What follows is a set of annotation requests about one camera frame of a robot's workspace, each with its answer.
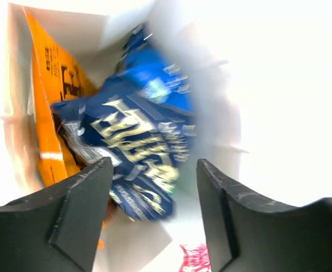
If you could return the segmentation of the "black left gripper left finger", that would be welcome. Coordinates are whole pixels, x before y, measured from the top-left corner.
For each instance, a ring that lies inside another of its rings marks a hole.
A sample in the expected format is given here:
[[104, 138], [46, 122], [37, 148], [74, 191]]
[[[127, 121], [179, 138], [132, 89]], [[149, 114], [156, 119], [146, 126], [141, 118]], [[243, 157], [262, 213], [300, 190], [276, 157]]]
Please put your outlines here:
[[0, 271], [91, 271], [113, 172], [103, 158], [0, 206]]

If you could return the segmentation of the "blue snack bag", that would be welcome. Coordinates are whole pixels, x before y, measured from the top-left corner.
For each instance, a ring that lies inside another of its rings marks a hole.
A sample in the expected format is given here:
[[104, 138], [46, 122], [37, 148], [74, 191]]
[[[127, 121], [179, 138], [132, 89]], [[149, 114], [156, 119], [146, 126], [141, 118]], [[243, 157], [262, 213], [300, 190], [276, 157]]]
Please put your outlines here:
[[111, 159], [110, 197], [134, 221], [173, 213], [171, 194], [196, 135], [188, 79], [150, 37], [144, 25], [132, 32], [97, 94], [52, 105], [82, 163]]

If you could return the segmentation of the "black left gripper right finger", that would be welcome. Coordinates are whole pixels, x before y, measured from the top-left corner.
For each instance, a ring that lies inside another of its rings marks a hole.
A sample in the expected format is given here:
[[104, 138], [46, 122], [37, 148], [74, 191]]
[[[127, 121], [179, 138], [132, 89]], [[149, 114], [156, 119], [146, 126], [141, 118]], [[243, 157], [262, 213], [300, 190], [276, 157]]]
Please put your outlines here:
[[205, 159], [196, 178], [213, 271], [332, 271], [332, 198], [287, 205]]

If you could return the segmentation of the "red pink candy packet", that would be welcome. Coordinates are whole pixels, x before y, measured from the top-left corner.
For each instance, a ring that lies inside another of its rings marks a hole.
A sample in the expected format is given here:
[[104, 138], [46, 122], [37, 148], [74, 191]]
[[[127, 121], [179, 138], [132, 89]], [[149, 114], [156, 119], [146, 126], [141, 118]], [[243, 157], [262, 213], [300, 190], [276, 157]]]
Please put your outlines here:
[[183, 261], [179, 272], [211, 272], [208, 248], [205, 244], [180, 245]]

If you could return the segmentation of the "orange Kettle chips bag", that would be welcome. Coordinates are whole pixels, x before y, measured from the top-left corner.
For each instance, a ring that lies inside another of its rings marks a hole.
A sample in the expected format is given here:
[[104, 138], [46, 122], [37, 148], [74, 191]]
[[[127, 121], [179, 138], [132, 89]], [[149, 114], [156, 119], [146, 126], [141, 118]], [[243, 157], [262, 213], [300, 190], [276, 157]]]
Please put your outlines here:
[[52, 104], [94, 95], [98, 89], [89, 80], [77, 60], [63, 49], [24, 9], [32, 37], [32, 83], [35, 131], [39, 149], [37, 168], [45, 186], [51, 186], [84, 167], [75, 160], [59, 135], [62, 128], [54, 119]]

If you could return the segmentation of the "light blue paper bag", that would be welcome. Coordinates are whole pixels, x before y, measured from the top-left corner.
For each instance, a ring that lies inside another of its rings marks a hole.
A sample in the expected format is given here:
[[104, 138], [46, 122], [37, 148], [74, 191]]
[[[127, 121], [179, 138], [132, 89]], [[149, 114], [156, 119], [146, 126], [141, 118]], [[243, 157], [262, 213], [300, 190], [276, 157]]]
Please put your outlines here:
[[219, 1], [0, 1], [0, 206], [42, 188], [36, 172], [31, 35], [24, 9], [96, 84], [112, 74], [129, 32], [147, 20], [154, 42], [189, 74], [199, 128], [181, 170], [176, 213], [133, 223], [119, 211], [102, 233], [94, 271], [178, 271], [182, 244], [204, 242], [196, 161], [209, 159], [238, 178], [240, 118], [227, 98], [226, 40]]

